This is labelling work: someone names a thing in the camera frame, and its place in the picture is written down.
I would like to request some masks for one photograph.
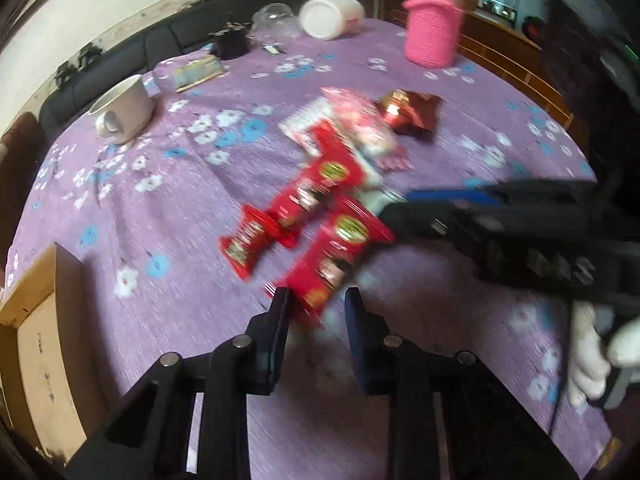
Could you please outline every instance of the white plastic container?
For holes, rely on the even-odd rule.
[[[298,19],[312,38],[332,40],[359,29],[364,7],[358,0],[309,0],[300,9]]]

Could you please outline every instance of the mug handle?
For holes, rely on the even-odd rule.
[[[112,137],[122,133],[122,126],[115,113],[111,110],[100,114],[95,120],[95,129],[103,138]]]

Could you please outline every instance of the purple tablecloth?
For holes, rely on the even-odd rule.
[[[321,86],[442,96],[436,141],[401,139],[415,169],[385,175],[399,192],[527,175],[592,178],[574,142],[533,102],[463,57],[449,70],[411,64],[403,35],[370,20],[353,38],[305,38],[282,56],[255,50],[183,94],[172,91],[170,74],[202,53],[161,63],[145,76],[158,103],[135,144],[107,146],[83,116],[52,146],[10,250],[6,286],[53,241],[82,260],[112,402],[163,352],[200,354],[242,332],[268,306],[264,283],[289,269],[315,226],[295,251],[272,247],[246,283],[218,251],[218,236],[235,231],[242,203],[266,206],[296,174],[303,153],[276,125]],[[380,251],[354,281],[393,332],[425,349],[476,352],[546,427],[561,331],[548,301],[477,282],[468,260],[439,243]],[[384,476],[387,405],[350,380],[340,303],[317,334],[320,364],[312,368],[292,345],[276,393],[248,401],[257,480]],[[554,440],[581,476],[608,437],[600,412],[564,403]]]

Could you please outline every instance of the pink bottle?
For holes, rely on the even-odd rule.
[[[451,66],[458,47],[465,11],[461,0],[407,0],[407,35],[404,54],[428,68]]]

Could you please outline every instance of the white wall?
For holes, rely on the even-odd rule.
[[[161,1],[48,0],[0,52],[0,132],[38,89],[40,102],[53,90],[48,83],[61,63],[105,31]]]

